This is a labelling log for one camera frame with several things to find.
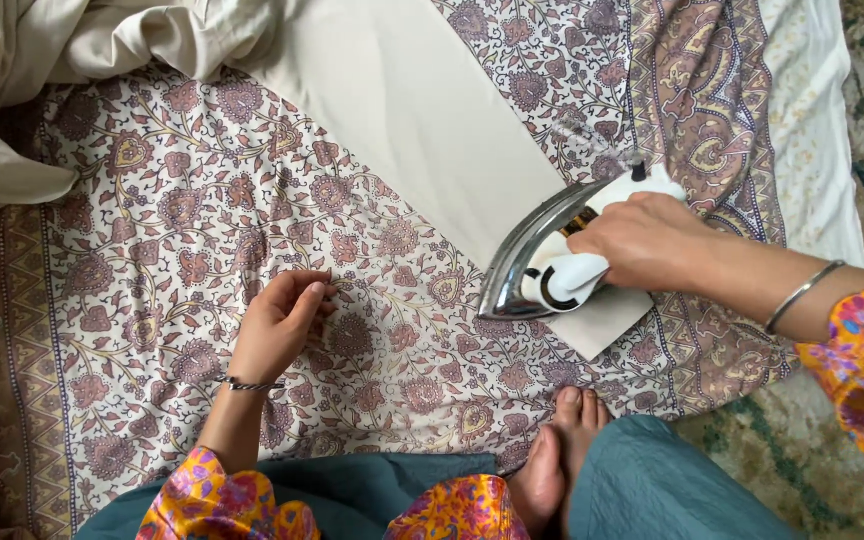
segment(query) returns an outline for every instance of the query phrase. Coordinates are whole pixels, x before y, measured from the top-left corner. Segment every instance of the floor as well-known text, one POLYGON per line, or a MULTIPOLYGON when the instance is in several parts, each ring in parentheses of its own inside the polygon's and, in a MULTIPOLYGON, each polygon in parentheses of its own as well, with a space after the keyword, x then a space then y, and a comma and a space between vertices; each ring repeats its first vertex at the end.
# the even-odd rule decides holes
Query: floor
MULTIPOLYGON (((846 82, 856 201, 864 236, 864 0, 842 0, 852 74, 846 82)), ((677 431, 811 538, 864 538, 864 456, 832 406, 799 373, 677 431)))

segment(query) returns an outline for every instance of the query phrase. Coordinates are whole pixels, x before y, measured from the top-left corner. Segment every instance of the toenail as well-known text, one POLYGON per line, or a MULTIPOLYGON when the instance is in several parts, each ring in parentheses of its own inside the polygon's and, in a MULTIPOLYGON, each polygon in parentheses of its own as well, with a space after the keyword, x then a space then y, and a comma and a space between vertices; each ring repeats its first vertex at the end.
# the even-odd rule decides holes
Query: toenail
POLYGON ((582 401, 582 392, 574 386, 565 388, 562 390, 562 394, 564 394, 562 397, 565 398, 567 402, 577 404, 582 401))

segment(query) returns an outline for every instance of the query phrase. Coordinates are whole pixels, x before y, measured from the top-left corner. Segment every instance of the human hand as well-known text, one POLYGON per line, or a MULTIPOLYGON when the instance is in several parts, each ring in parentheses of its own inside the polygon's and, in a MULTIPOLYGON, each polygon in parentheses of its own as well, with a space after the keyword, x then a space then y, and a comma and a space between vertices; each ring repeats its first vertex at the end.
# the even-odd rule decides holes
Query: human hand
POLYGON ((328 272, 292 270, 275 276, 248 305, 228 375, 240 383, 268 385, 285 373, 335 313, 326 301, 337 289, 328 272))
POLYGON ((607 284, 691 292, 698 276, 693 268, 709 251, 708 242, 724 237, 673 197, 641 192, 603 208, 585 230, 568 238, 568 248, 606 258, 607 284))

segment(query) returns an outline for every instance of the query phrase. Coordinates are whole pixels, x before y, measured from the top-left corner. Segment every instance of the silver bangle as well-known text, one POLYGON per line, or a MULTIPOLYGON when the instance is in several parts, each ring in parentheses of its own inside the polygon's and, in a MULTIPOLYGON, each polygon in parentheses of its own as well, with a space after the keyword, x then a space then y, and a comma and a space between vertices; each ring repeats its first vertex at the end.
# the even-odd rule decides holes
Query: silver bangle
POLYGON ((281 382, 273 382, 272 384, 246 384, 239 382, 234 376, 226 376, 220 374, 212 379, 216 383, 228 383, 229 390, 279 390, 285 388, 285 384, 281 382))
POLYGON ((798 302, 798 300, 800 298, 805 296, 806 293, 809 292, 809 289, 812 289, 813 287, 815 287, 815 284, 818 284, 819 282, 821 282, 822 279, 825 278, 825 276, 832 274, 836 268, 839 268, 839 267, 845 266, 845 265, 846 265, 845 260, 842 260, 842 259, 834 260, 834 261, 830 262, 829 264, 826 264, 825 267, 822 268, 822 270, 819 270, 818 272, 816 272, 814 276, 811 276, 808 281, 806 281, 805 283, 803 283, 801 285, 801 287, 795 289, 795 292, 790 294, 789 297, 785 299, 785 301, 783 301, 781 304, 778 305, 778 307, 775 308, 775 311, 772 313, 772 316, 769 317, 769 322, 765 323, 765 334, 768 334, 769 336, 774 336, 775 335, 774 326, 776 325, 776 323, 779 322, 779 319, 781 319, 782 316, 786 314, 788 309, 791 308, 793 304, 798 302))

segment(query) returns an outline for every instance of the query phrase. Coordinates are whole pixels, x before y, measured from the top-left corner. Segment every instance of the bare foot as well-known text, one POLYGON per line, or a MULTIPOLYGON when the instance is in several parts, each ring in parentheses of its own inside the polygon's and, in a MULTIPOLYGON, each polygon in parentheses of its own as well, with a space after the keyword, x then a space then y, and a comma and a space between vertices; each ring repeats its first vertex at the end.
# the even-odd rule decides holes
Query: bare foot
POLYGON ((598 399, 594 390, 580 390, 567 386, 558 392, 552 427, 561 443, 561 468, 565 472, 565 500, 561 505, 561 529, 568 537, 569 512, 572 489, 579 478, 586 453, 595 436, 612 422, 606 403, 598 399))
POLYGON ((551 425, 543 425, 525 467, 509 479, 511 505, 532 538, 542 538, 566 494, 566 478, 559 466, 559 439, 551 425))

